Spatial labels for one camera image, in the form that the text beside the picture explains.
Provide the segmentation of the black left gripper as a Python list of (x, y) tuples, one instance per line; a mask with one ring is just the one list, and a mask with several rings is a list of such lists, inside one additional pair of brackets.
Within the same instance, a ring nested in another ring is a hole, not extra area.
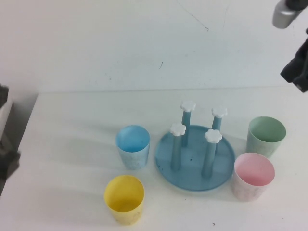
[(18, 168), (21, 154), (0, 143), (0, 179), (7, 180)]

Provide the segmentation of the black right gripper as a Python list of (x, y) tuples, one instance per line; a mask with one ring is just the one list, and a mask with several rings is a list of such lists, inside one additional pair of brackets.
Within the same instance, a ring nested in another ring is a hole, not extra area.
[(302, 93), (308, 90), (308, 45), (303, 44), (295, 57), (283, 68), (281, 76), (293, 83)]

